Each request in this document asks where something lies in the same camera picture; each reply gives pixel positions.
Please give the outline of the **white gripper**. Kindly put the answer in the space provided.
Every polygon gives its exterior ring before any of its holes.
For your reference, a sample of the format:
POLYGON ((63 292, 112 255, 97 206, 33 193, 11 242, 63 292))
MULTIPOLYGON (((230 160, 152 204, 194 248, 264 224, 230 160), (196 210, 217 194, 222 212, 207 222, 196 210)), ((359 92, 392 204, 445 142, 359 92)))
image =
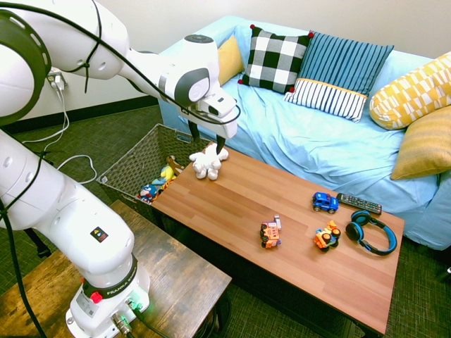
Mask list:
POLYGON ((226 139, 237 132, 238 107, 236 100, 224 89, 199 100, 187 115, 188 127, 194 142, 199 141, 200 125, 216 134, 216 154, 223 149, 226 139))

